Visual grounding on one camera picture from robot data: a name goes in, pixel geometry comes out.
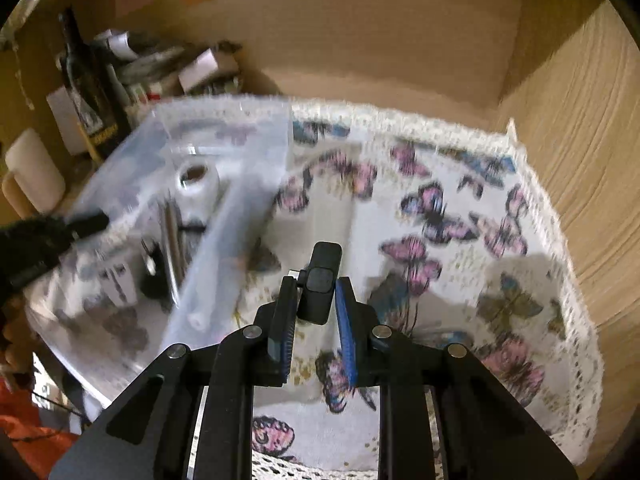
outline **red cloth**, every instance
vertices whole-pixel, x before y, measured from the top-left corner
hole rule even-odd
[[[25,390],[10,393],[0,379],[0,428],[9,438],[24,438],[55,433],[51,428],[40,427],[38,409],[31,403],[31,394]],[[32,442],[14,442],[22,459],[34,473],[46,480],[49,472],[63,453],[78,438],[70,433],[59,433]]]

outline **white tape roll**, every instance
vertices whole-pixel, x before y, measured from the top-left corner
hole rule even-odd
[[[178,171],[175,189],[182,224],[206,225],[220,192],[215,165],[205,160],[188,160]]]

